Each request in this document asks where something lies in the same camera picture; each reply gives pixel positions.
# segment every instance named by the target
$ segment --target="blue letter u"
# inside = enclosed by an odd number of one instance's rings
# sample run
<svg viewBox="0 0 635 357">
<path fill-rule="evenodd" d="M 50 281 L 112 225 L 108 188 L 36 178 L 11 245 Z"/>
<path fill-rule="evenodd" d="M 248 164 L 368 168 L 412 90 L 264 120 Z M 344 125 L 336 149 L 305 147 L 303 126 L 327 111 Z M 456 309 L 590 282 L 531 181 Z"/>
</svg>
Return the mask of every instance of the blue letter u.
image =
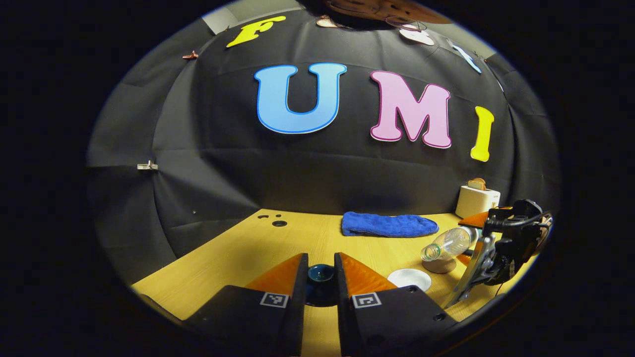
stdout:
<svg viewBox="0 0 635 357">
<path fill-rule="evenodd" d="M 258 118 L 278 133 L 303 134 L 329 125 L 340 104 L 340 75 L 346 72 L 342 64 L 312 64 L 309 72 L 317 74 L 317 104 L 312 111 L 296 113 L 289 110 L 287 96 L 289 78 L 298 71 L 292 65 L 278 65 L 256 72 L 258 88 Z"/>
</svg>

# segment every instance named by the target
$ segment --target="table surface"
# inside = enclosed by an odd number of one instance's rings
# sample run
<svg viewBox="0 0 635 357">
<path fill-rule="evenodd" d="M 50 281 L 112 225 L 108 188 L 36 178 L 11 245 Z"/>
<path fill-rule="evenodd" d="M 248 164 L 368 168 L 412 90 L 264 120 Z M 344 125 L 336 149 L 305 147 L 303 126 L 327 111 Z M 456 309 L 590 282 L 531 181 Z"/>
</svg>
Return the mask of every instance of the table surface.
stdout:
<svg viewBox="0 0 635 357">
<path fill-rule="evenodd" d="M 138 281 L 132 288 L 155 300 L 181 320 L 187 319 L 225 285 L 245 286 L 276 264 L 298 253 L 309 254 L 309 266 L 333 265 L 333 254 L 343 252 L 366 264 L 382 276 L 398 269 L 425 271 L 432 278 L 426 293 L 442 304 L 457 284 L 465 266 L 448 274 L 431 273 L 421 265 L 420 252 L 441 232 L 457 227 L 453 213 L 423 215 L 439 225 L 439 232 L 418 238 L 344 236 L 341 215 L 284 212 L 261 209 L 238 225 Z M 276 220 L 288 224 L 273 226 Z M 535 257 L 522 266 L 513 279 L 501 286 L 508 291 L 531 266 Z M 478 285 L 470 296 L 446 312 L 461 321 L 491 300 L 497 286 Z M 302 356 L 340 357 L 337 307 L 304 309 Z"/>
</svg>

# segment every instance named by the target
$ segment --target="pink letter m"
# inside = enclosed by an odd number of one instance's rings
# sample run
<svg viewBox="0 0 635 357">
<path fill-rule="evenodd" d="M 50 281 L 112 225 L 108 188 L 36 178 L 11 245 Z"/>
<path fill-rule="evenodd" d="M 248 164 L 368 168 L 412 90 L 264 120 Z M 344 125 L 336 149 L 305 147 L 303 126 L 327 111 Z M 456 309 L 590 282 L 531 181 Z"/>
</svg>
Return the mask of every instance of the pink letter m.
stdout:
<svg viewBox="0 0 635 357">
<path fill-rule="evenodd" d="M 370 135 L 381 141 L 397 141 L 402 133 L 397 128 L 397 111 L 410 141 L 415 141 L 428 121 L 423 141 L 429 146 L 447 149 L 452 145 L 448 134 L 448 99 L 450 92 L 436 84 L 428 84 L 421 98 L 415 99 L 410 87 L 399 74 L 374 71 L 370 77 L 379 83 L 379 123 Z"/>
</svg>

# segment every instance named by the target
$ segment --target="blue towel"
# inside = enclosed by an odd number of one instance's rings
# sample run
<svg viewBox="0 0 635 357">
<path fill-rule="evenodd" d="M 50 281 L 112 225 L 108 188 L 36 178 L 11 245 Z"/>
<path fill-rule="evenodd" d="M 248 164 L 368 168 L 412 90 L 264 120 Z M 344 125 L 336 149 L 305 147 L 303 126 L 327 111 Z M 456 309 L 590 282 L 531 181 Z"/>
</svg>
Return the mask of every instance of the blue towel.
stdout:
<svg viewBox="0 0 635 357">
<path fill-rule="evenodd" d="M 345 236 L 421 237 L 438 231 L 439 226 L 434 221 L 417 215 L 390 217 L 346 212 L 342 217 Z"/>
</svg>

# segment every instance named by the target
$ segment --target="plastic bottle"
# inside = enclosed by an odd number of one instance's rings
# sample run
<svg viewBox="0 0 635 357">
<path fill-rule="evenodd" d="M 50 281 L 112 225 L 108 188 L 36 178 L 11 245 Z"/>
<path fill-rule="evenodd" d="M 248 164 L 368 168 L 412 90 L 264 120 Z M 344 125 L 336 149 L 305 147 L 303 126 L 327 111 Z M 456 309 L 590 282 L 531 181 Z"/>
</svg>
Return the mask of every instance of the plastic bottle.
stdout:
<svg viewBox="0 0 635 357">
<path fill-rule="evenodd" d="M 457 227 L 441 233 L 432 244 L 421 249 L 421 260 L 448 260 L 466 251 L 478 239 L 481 230 Z"/>
</svg>

